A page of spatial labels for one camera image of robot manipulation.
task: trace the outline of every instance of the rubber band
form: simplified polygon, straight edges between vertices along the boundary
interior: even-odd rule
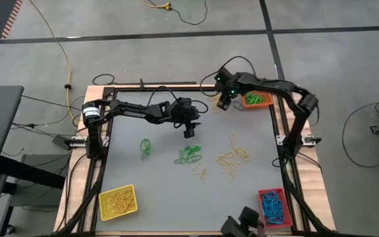
[[[264,102],[264,97],[253,93],[247,93],[247,95],[245,96],[245,102],[248,105],[261,104],[262,102]]]
[[[195,163],[199,161],[201,158],[203,158],[202,155],[195,154],[198,151],[201,151],[200,145],[196,145],[194,147],[187,145],[187,147],[179,151],[179,159],[174,160],[174,163],[181,165],[185,163]]]
[[[151,153],[151,142],[147,138],[143,139],[139,144],[139,149],[143,152],[141,154],[141,160],[144,161],[146,157],[148,157]]]
[[[263,195],[261,206],[267,224],[283,224],[283,203],[275,191]]]
[[[136,201],[131,190],[115,194],[107,200],[106,204],[106,209],[110,215],[122,214],[136,209]]]
[[[205,183],[205,175],[207,174],[207,169],[206,168],[200,168],[201,170],[199,172],[195,171],[200,164],[201,163],[198,163],[194,168],[192,168],[191,173],[195,174],[195,175],[199,175],[200,176],[200,182]]]
[[[247,150],[244,148],[236,147],[236,134],[232,133],[230,136],[231,151],[219,155],[216,159],[217,163],[222,167],[222,172],[227,174],[228,180],[233,181],[236,177],[236,165],[243,162],[250,162],[252,159],[248,156]]]

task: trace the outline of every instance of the green object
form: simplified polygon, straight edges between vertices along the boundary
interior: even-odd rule
[[[201,151],[201,146],[196,145],[194,147],[187,146],[183,150],[179,151],[179,159],[174,160],[175,164],[190,164],[199,161],[203,156],[196,155],[195,152]]]
[[[263,101],[264,101],[264,98],[261,95],[247,93],[246,102],[248,103],[248,105],[261,104]]]
[[[143,152],[141,160],[143,161],[151,153],[151,142],[147,138],[143,139],[139,144],[139,149]]]

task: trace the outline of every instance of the green rubber band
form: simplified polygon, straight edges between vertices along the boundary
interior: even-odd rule
[[[147,138],[143,139],[139,144],[139,149],[143,152],[141,160],[144,160],[151,153],[151,142]]]
[[[196,145],[191,147],[187,145],[183,150],[179,151],[179,159],[174,160],[175,164],[194,163],[199,161],[203,156],[196,155],[195,152],[201,151],[201,146]]]

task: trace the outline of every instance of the orange container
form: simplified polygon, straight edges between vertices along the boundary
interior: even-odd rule
[[[245,108],[245,109],[260,109],[260,108],[268,107],[269,105],[273,104],[273,98],[272,98],[270,93],[266,93],[266,92],[250,92],[250,93],[253,95],[259,95],[264,100],[262,103],[249,105],[247,102],[247,96],[244,95],[242,97],[242,105],[243,105],[243,108]]]

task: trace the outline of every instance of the yellow tray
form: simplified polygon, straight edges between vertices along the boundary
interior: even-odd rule
[[[120,195],[124,195],[122,198],[125,198],[122,203],[118,200]],[[99,206],[102,221],[136,212],[138,206],[134,185],[123,186],[99,194]]]

